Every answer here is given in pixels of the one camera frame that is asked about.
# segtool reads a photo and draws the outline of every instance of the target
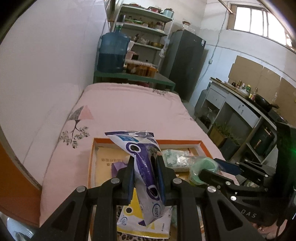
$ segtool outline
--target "window frame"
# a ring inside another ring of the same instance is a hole
[[[243,5],[243,4],[231,4],[231,10],[233,11],[234,14],[230,14],[229,15],[229,18],[228,18],[228,23],[227,23],[227,27],[226,29],[227,30],[233,30],[233,31],[239,31],[239,32],[243,32],[243,33],[249,33],[249,34],[253,34],[253,35],[256,35],[256,36],[260,36],[260,37],[263,37],[265,39],[269,39],[277,44],[280,44],[281,46],[291,50],[292,52],[296,53],[296,50],[294,50],[294,45],[292,43],[292,47],[288,46],[287,45],[287,37],[286,37],[286,45],[280,43],[280,42],[277,42],[276,40],[273,40],[271,38],[268,37],[268,29],[269,29],[269,23],[268,23],[268,13],[270,13],[267,9],[263,8],[263,7],[258,7],[258,6],[252,6],[252,5]],[[259,35],[259,34],[255,34],[255,33],[252,33],[250,31],[243,31],[243,30],[237,30],[237,29],[234,29],[234,25],[235,25],[235,19],[236,19],[236,14],[237,14],[237,7],[245,7],[245,8],[249,8],[251,9],[250,11],[250,28],[249,30],[251,30],[251,23],[252,23],[252,9],[256,9],[256,10],[261,10],[262,11],[262,24],[263,24],[263,32],[262,32],[262,35]],[[267,37],[264,36],[264,12],[266,12],[266,23],[267,23]],[[284,30],[285,30],[285,35],[288,35],[289,38],[291,39],[291,36],[290,34],[288,33],[288,31],[286,30],[286,28],[283,26]]]

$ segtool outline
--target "purple paper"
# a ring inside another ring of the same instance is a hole
[[[112,163],[111,165],[112,178],[116,177],[119,169],[124,167],[127,167],[127,165],[125,165],[122,161]]]

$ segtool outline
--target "purple and white package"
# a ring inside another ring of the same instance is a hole
[[[157,152],[160,152],[154,134],[146,131],[114,131],[105,134],[134,157],[135,188],[144,218],[139,224],[147,226],[169,210],[160,199],[151,163],[151,158],[155,160]]]

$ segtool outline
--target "metal pole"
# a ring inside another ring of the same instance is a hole
[[[230,10],[230,8],[222,0],[218,0],[218,1],[228,10],[228,12],[233,14],[233,12]]]

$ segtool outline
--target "blue water bottle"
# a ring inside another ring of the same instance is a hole
[[[102,36],[97,70],[104,73],[121,73],[130,38],[120,32],[125,15],[120,15],[115,32]]]

